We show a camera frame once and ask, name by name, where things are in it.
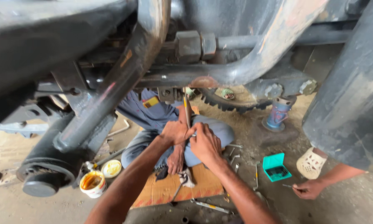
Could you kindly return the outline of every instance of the jack stand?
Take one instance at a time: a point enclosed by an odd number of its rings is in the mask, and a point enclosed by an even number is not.
[[[253,123],[252,137],[258,146],[278,145],[293,141],[299,136],[297,128],[286,120],[296,99],[296,96],[276,98],[269,116]]]

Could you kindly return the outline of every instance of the yellow badge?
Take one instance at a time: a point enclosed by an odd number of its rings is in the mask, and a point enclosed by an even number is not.
[[[156,104],[158,104],[160,101],[159,101],[159,98],[157,98],[157,96],[154,96],[150,99],[147,99],[147,100],[143,100],[143,106],[145,108],[149,108],[151,106],[154,106]]]

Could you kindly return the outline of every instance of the dirt floor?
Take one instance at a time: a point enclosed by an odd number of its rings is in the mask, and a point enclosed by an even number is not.
[[[222,112],[215,107],[203,104],[198,98],[192,105],[199,106],[202,115],[223,120],[234,128],[234,143],[244,146],[242,150],[235,150],[242,158],[236,160],[240,164],[239,175],[251,187],[255,186],[253,179],[255,168],[253,161],[262,161],[266,155],[284,152],[284,165],[293,177],[278,182],[270,182],[259,168],[259,189],[269,202],[271,210],[279,216],[285,224],[373,224],[373,173],[364,174],[353,179],[343,181],[325,189],[314,201],[299,199],[290,188],[282,184],[291,185],[305,181],[296,168],[297,159],[310,147],[309,141],[301,130],[301,120],[313,96],[299,96],[297,103],[290,111],[289,120],[299,129],[300,136],[294,142],[273,146],[258,147],[250,135],[250,126],[254,119],[269,113],[266,110],[253,110],[245,114],[237,112]],[[138,132],[139,127],[130,122],[131,128],[114,137],[109,143],[111,150],[125,147]],[[124,127],[123,117],[114,129]],[[19,134],[0,132],[0,170],[15,167],[38,142],[40,136],[24,139]],[[232,147],[227,147],[229,154]],[[337,161],[329,159],[323,167],[322,173],[330,170]],[[0,224],[57,224],[83,223],[89,211],[97,202],[80,190],[72,188],[61,189],[55,196],[48,198],[31,197],[22,192],[22,184],[0,187]],[[220,207],[235,209],[231,202],[226,202],[224,196],[202,198],[201,201]],[[189,201],[178,203],[175,208],[168,205],[149,206],[129,211],[125,223],[181,223],[182,217],[188,217],[190,223],[227,223],[238,215],[227,215],[209,208],[192,204]]]

